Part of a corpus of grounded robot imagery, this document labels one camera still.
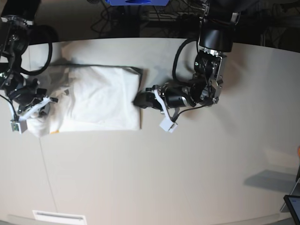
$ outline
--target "black device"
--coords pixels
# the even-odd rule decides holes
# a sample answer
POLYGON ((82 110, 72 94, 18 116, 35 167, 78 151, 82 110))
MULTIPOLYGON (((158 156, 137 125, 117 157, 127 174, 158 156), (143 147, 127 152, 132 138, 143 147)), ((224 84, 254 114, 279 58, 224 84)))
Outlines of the black device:
POLYGON ((160 126, 169 132, 177 127, 176 120, 181 113, 217 104, 223 87, 225 53, 232 50, 241 11, 253 2, 255 0, 199 0, 199 7, 202 7, 200 33, 198 37, 185 40, 179 47, 172 68, 173 82, 146 88, 136 96, 134 104, 143 109, 152 107, 160 110, 165 115, 160 126), (176 74, 177 62, 182 49, 191 42, 196 42, 198 52, 195 73, 190 80, 180 81, 176 74), (181 107, 186 106, 192 108, 179 112, 181 107), (169 114, 170 108, 176 109, 173 116, 169 114))
POLYGON ((300 196, 285 195, 285 203, 296 225, 300 225, 300 196))
POLYGON ((52 57, 52 42, 47 30, 34 26, 34 17, 40 0, 8 0, 1 14, 0 56, 7 58, 7 63, 0 63, 0 90, 4 90, 10 103, 13 119, 13 131, 24 132, 27 129, 26 120, 33 113, 47 113, 49 102, 57 102, 55 98, 46 95, 47 90, 38 88, 38 79, 26 79, 23 75, 37 76, 44 72, 52 57), (22 54, 28 48, 32 32, 44 35, 49 53, 46 64, 36 71, 27 71, 21 67, 22 54), (19 108, 16 112, 12 101, 19 108))

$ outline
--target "cable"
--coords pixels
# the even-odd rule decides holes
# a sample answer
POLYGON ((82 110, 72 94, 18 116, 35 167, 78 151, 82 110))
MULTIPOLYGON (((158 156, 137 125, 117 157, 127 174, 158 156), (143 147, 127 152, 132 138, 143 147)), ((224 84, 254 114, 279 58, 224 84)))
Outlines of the cable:
POLYGON ((161 13, 160 13, 160 16, 162 16, 162 17, 166 17, 166 18, 169 18, 169 19, 173 19, 173 20, 175 20, 176 18, 174 18, 174 17, 171 17, 171 16, 169 16, 169 15, 162 15, 161 13))
MULTIPOLYGON (((156 12, 156 14, 157 14, 158 21, 159 21, 159 22, 161 22, 161 21, 160 21, 159 14, 158 14, 158 11, 156 10, 155 6, 153 6, 153 8, 154 8, 154 10, 155 10, 155 12, 156 12)), ((165 37, 167 37, 167 38, 168 38, 168 35, 166 34, 165 30, 164 30, 164 29, 162 29, 162 31, 163 31, 163 33, 164 33, 165 37)))
POLYGON ((180 1, 179 1, 179 0, 176 0, 176 1, 177 1, 177 3, 178 3, 178 8, 179 8, 182 12, 184 12, 185 9, 182 9, 182 8, 181 8, 180 1))
POLYGON ((111 20, 111 18, 110 18, 110 13, 109 13, 109 11, 108 11, 108 9, 110 9, 111 6, 106 7, 106 5, 105 5, 105 3, 104 3, 103 1, 100 1, 100 2, 101 2, 101 4, 102 4, 103 7, 104 7, 104 10, 102 10, 102 12, 101 12, 101 14, 100 14, 101 18, 100 18, 99 20, 97 20, 96 22, 94 22, 94 23, 90 26, 90 29, 91 29, 93 32, 98 33, 99 35, 101 35, 101 33, 103 32, 104 28, 107 26, 108 22, 111 20), (94 29, 94 26, 96 26, 97 24, 99 24, 102 20, 105 20, 106 23, 105 23, 105 25, 101 28, 101 31, 98 31, 98 30, 94 29))
POLYGON ((175 9, 174 9, 174 7, 173 7, 173 5, 172 5, 172 2, 173 2, 173 1, 169 1, 168 4, 170 4, 170 7, 172 8, 173 12, 175 12, 175 9))
POLYGON ((192 5, 190 5, 190 4, 189 4, 189 6, 190 6, 191 8, 203 10, 203 9, 200 8, 200 7, 195 7, 195 6, 192 6, 192 5))
POLYGON ((187 4, 185 0, 183 0, 182 2, 187 5, 187 8, 192 9, 193 13, 196 14, 196 12, 193 10, 193 8, 191 8, 191 6, 189 4, 187 4))
POLYGON ((14 119, 15 119, 15 121, 17 121, 18 120, 18 116, 17 116, 17 113, 15 112, 15 108, 14 108, 12 102, 9 101, 6 97, 4 97, 2 95, 0 95, 0 97, 3 98, 4 100, 6 100, 11 105, 11 107, 12 107, 12 109, 14 111, 14 119))
MULTIPOLYGON (((196 41, 196 47, 197 47, 197 53, 199 54, 198 41, 196 41)), ((208 80, 207 80, 207 77, 206 77, 206 68, 205 68, 205 66, 204 66, 203 59, 200 59, 199 62, 200 62, 200 64, 201 64, 201 67, 202 67, 203 70, 204 70, 203 76, 204 76, 205 81, 206 81, 208 95, 210 95, 210 86, 208 85, 208 80)))
POLYGON ((179 56, 180 56, 180 53, 182 52, 182 49, 189 43, 193 42, 193 41, 198 41, 196 38, 191 38, 191 39, 186 39, 178 48, 177 50, 177 53, 175 55, 175 59, 174 59, 174 63, 173 63, 173 68, 172 68, 172 77, 173 77, 173 80, 179 84, 179 85, 185 85, 185 86, 188 86, 190 87, 190 84, 187 83, 187 82, 182 82, 182 81, 179 81, 177 79, 177 75, 176 75, 176 68, 177 68, 177 64, 178 64, 178 59, 179 59, 179 56))
POLYGON ((204 108, 204 107, 206 107, 206 105, 202 105, 202 106, 199 106, 199 107, 195 107, 195 108, 190 108, 190 109, 183 110, 183 111, 181 111, 180 113, 178 113, 177 116, 175 116, 175 117, 173 118, 172 121, 175 123, 176 120, 178 119, 178 117, 179 117, 181 114, 183 114, 184 112, 191 111, 191 110, 195 110, 195 109, 201 109, 201 108, 204 108))
POLYGON ((199 54, 199 40, 200 40, 200 36, 198 38, 198 40, 196 41, 196 48, 197 48, 197 54, 199 54))
POLYGON ((41 74, 42 72, 44 72, 48 68, 48 66, 50 65, 51 58, 52 58, 52 52, 53 52, 52 40, 51 40, 51 37, 48 34, 48 32, 46 30, 43 30, 43 29, 38 29, 39 27, 36 27, 36 28, 37 28, 37 31, 39 31, 39 32, 41 32, 42 34, 45 35, 45 37, 48 41, 48 45, 49 45, 48 58, 47 58, 47 61, 46 61, 45 65, 41 69, 34 70, 34 71, 28 71, 28 70, 23 69, 21 67, 20 73, 23 73, 23 74, 26 74, 26 75, 29 75, 29 76, 37 76, 37 75, 41 74))

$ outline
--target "white vent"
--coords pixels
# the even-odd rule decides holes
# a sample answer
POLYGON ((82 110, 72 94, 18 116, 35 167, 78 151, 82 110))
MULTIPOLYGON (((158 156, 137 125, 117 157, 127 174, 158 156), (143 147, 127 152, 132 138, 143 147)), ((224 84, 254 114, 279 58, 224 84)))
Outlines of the white vent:
POLYGON ((36 220, 68 225, 87 225, 85 216, 33 210, 36 220))

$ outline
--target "white towel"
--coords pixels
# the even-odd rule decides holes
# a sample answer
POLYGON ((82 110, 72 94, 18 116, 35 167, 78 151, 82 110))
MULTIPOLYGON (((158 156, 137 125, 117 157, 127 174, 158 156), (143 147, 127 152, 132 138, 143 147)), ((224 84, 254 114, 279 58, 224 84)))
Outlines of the white towel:
POLYGON ((35 136, 66 131, 140 129, 140 111, 133 100, 141 74, 135 70, 90 66, 56 67, 47 71, 39 77, 41 86, 51 90, 51 97, 58 98, 59 102, 51 104, 47 117, 27 120, 28 130, 35 136))

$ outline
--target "blue object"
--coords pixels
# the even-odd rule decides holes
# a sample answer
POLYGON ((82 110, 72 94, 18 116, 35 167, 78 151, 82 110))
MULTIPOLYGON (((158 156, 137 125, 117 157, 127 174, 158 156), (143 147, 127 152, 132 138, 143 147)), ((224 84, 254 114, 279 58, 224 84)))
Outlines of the blue object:
POLYGON ((169 0, 105 0, 111 6, 166 6, 169 0))

